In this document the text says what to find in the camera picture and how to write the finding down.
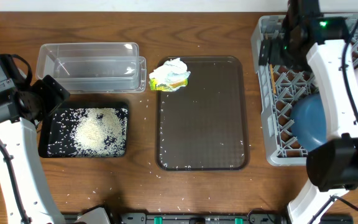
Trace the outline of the dark blue plate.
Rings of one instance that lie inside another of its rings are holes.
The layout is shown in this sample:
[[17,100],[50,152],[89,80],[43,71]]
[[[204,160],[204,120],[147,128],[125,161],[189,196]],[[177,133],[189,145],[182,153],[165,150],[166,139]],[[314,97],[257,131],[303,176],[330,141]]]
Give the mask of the dark blue plate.
[[326,143],[326,119],[320,94],[308,95],[293,107],[291,132],[308,152]]

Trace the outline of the yellow green snack wrapper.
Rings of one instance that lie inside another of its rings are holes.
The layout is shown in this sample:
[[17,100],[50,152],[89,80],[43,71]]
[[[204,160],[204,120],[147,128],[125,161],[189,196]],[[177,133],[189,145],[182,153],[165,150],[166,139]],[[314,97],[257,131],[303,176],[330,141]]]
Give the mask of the yellow green snack wrapper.
[[188,84],[188,80],[180,80],[176,83],[161,83],[157,81],[156,79],[152,78],[149,81],[150,89],[153,91],[167,91],[167,92],[173,92],[177,91],[181,87],[185,87]]

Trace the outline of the white paper napkin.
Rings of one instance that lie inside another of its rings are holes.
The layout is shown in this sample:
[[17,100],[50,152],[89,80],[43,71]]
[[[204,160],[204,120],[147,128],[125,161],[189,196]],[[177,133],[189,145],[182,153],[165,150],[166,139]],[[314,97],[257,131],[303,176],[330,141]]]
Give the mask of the white paper napkin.
[[185,81],[190,74],[186,63],[181,61],[181,58],[174,58],[156,68],[150,73],[149,78],[158,84],[171,85]]

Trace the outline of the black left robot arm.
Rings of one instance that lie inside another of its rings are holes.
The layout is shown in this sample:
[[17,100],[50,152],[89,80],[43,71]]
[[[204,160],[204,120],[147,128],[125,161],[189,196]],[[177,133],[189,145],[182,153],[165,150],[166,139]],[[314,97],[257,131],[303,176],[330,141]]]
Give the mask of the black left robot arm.
[[45,124],[70,94],[47,75],[32,82],[32,70],[18,69],[16,54],[0,54],[0,186],[9,223],[111,223],[103,206],[74,217],[53,200],[37,145]]

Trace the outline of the grey dishwasher rack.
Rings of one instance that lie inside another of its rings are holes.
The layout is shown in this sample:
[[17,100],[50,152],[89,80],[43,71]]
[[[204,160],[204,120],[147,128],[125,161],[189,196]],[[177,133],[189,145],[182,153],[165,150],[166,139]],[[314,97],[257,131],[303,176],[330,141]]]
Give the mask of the grey dishwasher rack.
[[[254,70],[259,78],[262,100],[262,132],[266,159],[272,166],[304,166],[308,151],[298,144],[291,133],[294,123],[290,112],[298,100],[318,93],[314,76],[310,72],[291,70],[273,65],[276,95],[272,91],[269,65],[259,66],[261,41],[283,37],[284,15],[262,16],[251,37]],[[352,38],[352,60],[358,67],[358,28]]]

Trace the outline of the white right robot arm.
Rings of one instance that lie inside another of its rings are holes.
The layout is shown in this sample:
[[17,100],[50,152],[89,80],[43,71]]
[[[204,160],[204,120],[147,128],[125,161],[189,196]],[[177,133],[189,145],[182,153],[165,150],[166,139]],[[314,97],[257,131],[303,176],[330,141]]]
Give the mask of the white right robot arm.
[[[266,146],[277,146],[279,111],[272,91],[270,66],[302,58],[299,70],[310,70],[318,85],[326,119],[327,143],[306,157],[292,161],[306,166],[308,180],[286,208],[288,223],[319,223],[326,210],[358,188],[358,86],[346,35],[346,21],[339,17],[307,19],[298,29],[307,41],[285,39],[284,16],[262,16],[252,34],[255,72],[262,99],[262,131]],[[301,56],[292,48],[301,47]]]

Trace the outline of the orange chopstick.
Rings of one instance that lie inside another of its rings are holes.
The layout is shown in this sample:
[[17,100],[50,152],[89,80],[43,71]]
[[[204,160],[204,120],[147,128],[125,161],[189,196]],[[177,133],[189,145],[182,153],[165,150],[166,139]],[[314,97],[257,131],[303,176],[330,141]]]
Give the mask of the orange chopstick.
[[276,95],[274,69],[273,69],[272,64],[269,64],[269,70],[270,70],[270,77],[271,77],[271,82],[272,82],[272,91],[273,91],[273,94]]

